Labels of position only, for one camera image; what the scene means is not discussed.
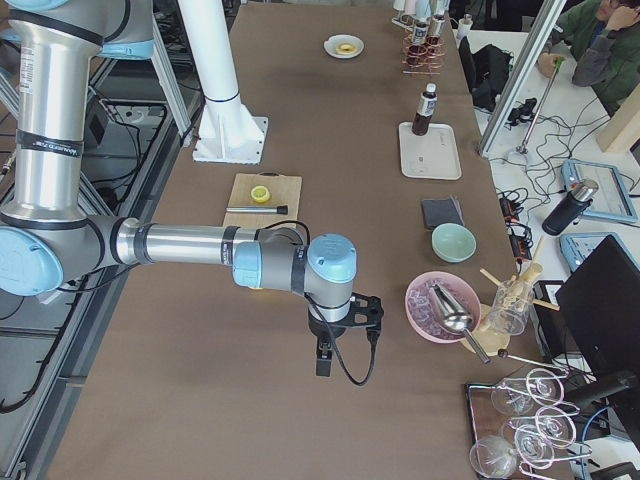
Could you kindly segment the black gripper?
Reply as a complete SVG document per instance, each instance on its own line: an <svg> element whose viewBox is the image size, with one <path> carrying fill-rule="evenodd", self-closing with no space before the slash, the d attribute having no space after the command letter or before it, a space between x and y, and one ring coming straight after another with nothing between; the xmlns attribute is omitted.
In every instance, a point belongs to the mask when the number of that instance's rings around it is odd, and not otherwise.
<svg viewBox="0 0 640 480"><path fill-rule="evenodd" d="M378 339L382 332L384 309L381 299L353 293L340 308L320 306L310 294L306 295L309 306L309 328L317 337L315 375L330 377L333 354L342 359L337 339L348 329L364 329L371 348L371 357L375 358Z"/></svg>

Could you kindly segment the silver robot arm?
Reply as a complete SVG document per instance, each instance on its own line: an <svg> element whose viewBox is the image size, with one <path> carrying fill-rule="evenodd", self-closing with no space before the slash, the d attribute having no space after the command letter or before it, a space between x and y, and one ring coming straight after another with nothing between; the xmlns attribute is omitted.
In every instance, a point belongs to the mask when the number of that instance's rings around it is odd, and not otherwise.
<svg viewBox="0 0 640 480"><path fill-rule="evenodd" d="M220 264L238 285L305 298L318 375L340 359L336 340L347 329L377 343L381 302L353 291L357 253L341 235L312 237L290 220L258 229L172 226L80 208L91 60L150 58L151 2L13 1L9 22L21 53L14 196L1 209L3 290L34 296L115 265Z"/></svg>

